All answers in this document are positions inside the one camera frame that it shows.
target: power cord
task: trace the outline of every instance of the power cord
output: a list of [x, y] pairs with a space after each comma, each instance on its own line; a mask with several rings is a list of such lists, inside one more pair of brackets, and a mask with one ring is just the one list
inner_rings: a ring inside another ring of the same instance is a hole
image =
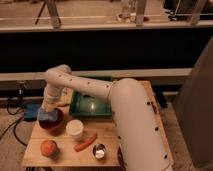
[[[18, 109], [15, 112], [12, 112], [10, 110], [10, 108], [17, 108]], [[7, 112], [10, 115], [16, 115], [18, 114], [20, 111], [22, 111], [24, 109], [24, 105], [23, 105], [23, 97], [20, 96], [18, 97], [18, 100], [13, 100], [12, 98], [8, 98], [7, 100]]]
[[21, 143], [21, 144], [24, 145], [24, 146], [27, 146], [27, 144], [24, 143], [24, 142], [17, 136], [17, 134], [16, 134], [16, 128], [17, 128], [18, 124], [23, 120], [23, 118], [24, 118], [23, 116], [20, 117], [20, 118], [17, 120], [17, 122], [15, 123], [15, 126], [14, 126], [14, 128], [13, 128], [13, 135], [15, 136], [16, 140], [17, 140], [19, 143]]
[[14, 122], [12, 122], [4, 131], [3, 133], [0, 135], [0, 140], [3, 138], [3, 136], [7, 133], [7, 131], [14, 125], [16, 124], [16, 122], [18, 122], [22, 117], [18, 118], [17, 120], [15, 120]]

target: wooden tabletop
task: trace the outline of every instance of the wooden tabletop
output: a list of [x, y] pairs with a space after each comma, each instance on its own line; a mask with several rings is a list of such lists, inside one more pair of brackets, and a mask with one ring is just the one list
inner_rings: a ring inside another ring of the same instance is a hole
[[[173, 164], [173, 158], [168, 145], [166, 134], [163, 128], [161, 117], [159, 115], [159, 110], [155, 97], [151, 88], [149, 81], [141, 81], [142, 85], [145, 87], [150, 100], [152, 101], [154, 111], [156, 113], [156, 120], [158, 122], [161, 135], [166, 147], [168, 157]], [[62, 97], [62, 101], [71, 101], [72, 90], [69, 90], [67, 95]], [[117, 137], [116, 127], [111, 118], [109, 119], [81, 119], [83, 122], [84, 138], [91, 137], [95, 132], [98, 133], [98, 138], [95, 142], [88, 148], [80, 152], [75, 152], [73, 147], [76, 141], [73, 140], [66, 132], [66, 123], [72, 119], [69, 113], [69, 106], [60, 108], [65, 113], [65, 119], [62, 127], [54, 134], [50, 134], [46, 130], [39, 126], [38, 121], [35, 123], [33, 128], [31, 138], [29, 140], [25, 155], [23, 157], [22, 165], [25, 167], [35, 166], [35, 167], [116, 167], [119, 166], [117, 160], [117, 151], [119, 148], [119, 141]], [[40, 144], [45, 139], [52, 139], [56, 141], [59, 147], [59, 154], [56, 158], [51, 159], [41, 155]], [[104, 160], [97, 160], [92, 154], [92, 148], [95, 144], [102, 143], [105, 145], [107, 150], [107, 155]]]

